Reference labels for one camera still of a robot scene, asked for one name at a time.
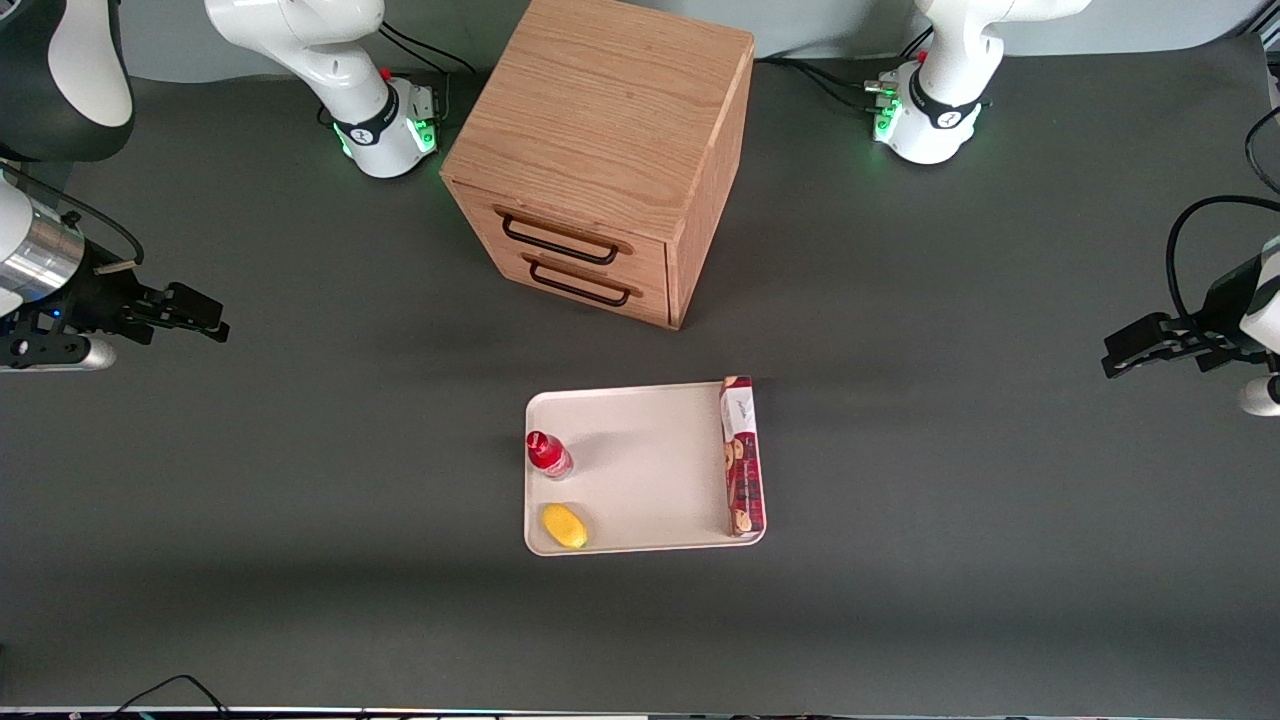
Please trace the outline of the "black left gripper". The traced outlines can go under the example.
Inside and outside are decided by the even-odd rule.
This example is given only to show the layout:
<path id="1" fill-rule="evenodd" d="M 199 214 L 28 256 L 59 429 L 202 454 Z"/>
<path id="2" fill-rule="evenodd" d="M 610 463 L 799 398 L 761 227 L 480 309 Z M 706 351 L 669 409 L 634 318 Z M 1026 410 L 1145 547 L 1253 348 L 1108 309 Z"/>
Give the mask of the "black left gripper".
<path id="1" fill-rule="evenodd" d="M 1261 266 L 1261 256 L 1254 255 L 1220 277 L 1207 290 L 1201 310 L 1190 315 L 1190 323 L 1219 347 L 1203 348 L 1185 322 L 1166 313 L 1151 313 L 1103 340 L 1106 355 L 1101 365 L 1105 377 L 1111 380 L 1138 366 L 1196 355 L 1201 373 L 1236 361 L 1265 363 L 1268 351 L 1240 329 L 1240 320 L 1258 287 Z"/>

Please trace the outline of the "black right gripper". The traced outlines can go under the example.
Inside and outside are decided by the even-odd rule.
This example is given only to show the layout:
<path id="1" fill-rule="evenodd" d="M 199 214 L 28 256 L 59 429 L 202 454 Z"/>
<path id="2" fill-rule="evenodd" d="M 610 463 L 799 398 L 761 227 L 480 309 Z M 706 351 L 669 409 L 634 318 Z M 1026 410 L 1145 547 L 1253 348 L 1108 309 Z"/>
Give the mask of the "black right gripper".
<path id="1" fill-rule="evenodd" d="M 3 316 L 1 337 L 37 331 L 42 316 L 47 332 L 115 334 L 138 345 L 151 345 L 157 328 L 197 332 L 218 343 L 228 341 L 230 327 L 221 319 L 224 306 L 197 290 L 170 283 L 164 290 L 141 284 L 132 270 L 97 274 L 82 266 L 60 288 Z"/>

